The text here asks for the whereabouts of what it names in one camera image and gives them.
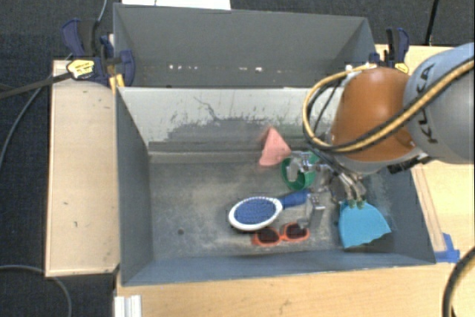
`blue tape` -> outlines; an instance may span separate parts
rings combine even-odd
[[[460,250],[453,248],[452,238],[449,234],[442,233],[447,249],[435,252],[437,263],[457,263],[460,260]]]

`pink object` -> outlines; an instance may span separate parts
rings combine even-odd
[[[292,150],[285,143],[285,140],[273,127],[267,132],[266,142],[259,159],[260,166],[274,166],[282,162],[286,157],[290,156]]]

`sunglasses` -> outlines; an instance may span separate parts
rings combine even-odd
[[[283,225],[279,232],[274,227],[264,227],[252,235],[252,244],[255,246],[276,246],[281,241],[302,242],[308,239],[310,231],[307,228],[302,229],[297,222],[291,222]]]

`blue hairbrush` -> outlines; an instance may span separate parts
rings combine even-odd
[[[302,205],[307,200],[308,189],[302,189],[289,195],[273,197],[249,197],[236,203],[229,211],[229,223],[236,229],[256,231],[270,225],[282,210]]]

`dark carpet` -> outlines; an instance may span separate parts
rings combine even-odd
[[[109,0],[98,35],[112,31]],[[432,0],[231,0],[234,9],[365,16],[377,43],[387,27],[403,27],[422,44]],[[0,0],[0,83],[44,79],[55,57],[68,55],[59,29],[73,17],[98,16],[102,0]],[[440,0],[435,45],[474,40],[474,0]],[[0,100],[3,144],[27,96]],[[13,135],[0,171],[0,265],[43,267],[48,183],[48,90],[31,105]],[[109,316],[111,275],[66,278],[74,316]],[[50,281],[23,272],[0,272],[0,316],[65,316],[65,300]]]

